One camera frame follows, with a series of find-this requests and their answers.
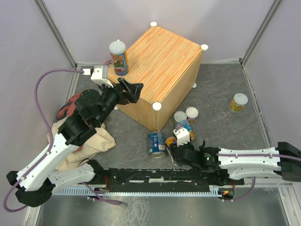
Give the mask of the tall yellow drink can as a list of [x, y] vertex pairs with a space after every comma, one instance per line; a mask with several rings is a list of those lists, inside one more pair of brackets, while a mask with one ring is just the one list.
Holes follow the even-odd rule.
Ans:
[[166, 149], [167, 151], [171, 154], [171, 148], [173, 146], [177, 145], [177, 138], [176, 137], [169, 137], [166, 139], [165, 141], [165, 146], [166, 146]]

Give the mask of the blue Progresso soup can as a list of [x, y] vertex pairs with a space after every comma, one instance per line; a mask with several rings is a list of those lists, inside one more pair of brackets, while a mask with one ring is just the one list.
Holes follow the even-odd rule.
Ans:
[[177, 124], [175, 124], [174, 127], [178, 128], [180, 125], [182, 125], [181, 128], [187, 129], [187, 131], [190, 134], [190, 139], [194, 140], [195, 139], [195, 134], [194, 134], [194, 131], [192, 129], [192, 126], [191, 126], [190, 122], [189, 121], [179, 121]]

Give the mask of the tall can cartoon label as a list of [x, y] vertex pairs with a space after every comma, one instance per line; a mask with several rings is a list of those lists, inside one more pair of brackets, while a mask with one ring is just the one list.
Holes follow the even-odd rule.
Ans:
[[113, 41], [109, 45], [112, 65], [118, 76], [124, 76], [128, 73], [127, 48], [124, 42], [120, 40]]

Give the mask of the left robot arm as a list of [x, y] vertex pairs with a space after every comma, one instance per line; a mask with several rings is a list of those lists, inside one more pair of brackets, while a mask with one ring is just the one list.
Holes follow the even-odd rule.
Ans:
[[96, 134], [116, 105], [137, 103], [143, 89], [142, 83], [130, 83], [118, 78], [118, 83], [101, 85], [98, 92], [87, 89], [75, 100], [76, 109], [51, 136], [49, 145], [27, 167], [10, 171], [7, 179], [18, 201], [25, 206], [38, 207], [64, 188], [82, 182], [103, 181], [104, 172], [96, 161], [80, 167], [57, 172], [56, 167], [71, 153]]

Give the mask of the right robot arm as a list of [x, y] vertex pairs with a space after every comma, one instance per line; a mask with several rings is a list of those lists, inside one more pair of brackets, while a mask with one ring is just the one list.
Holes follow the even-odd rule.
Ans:
[[216, 174], [216, 180], [221, 184], [248, 177], [276, 175], [285, 181], [301, 180], [301, 152], [288, 142], [258, 150], [230, 150], [204, 145], [196, 150], [191, 143], [169, 144], [167, 148], [178, 165]]

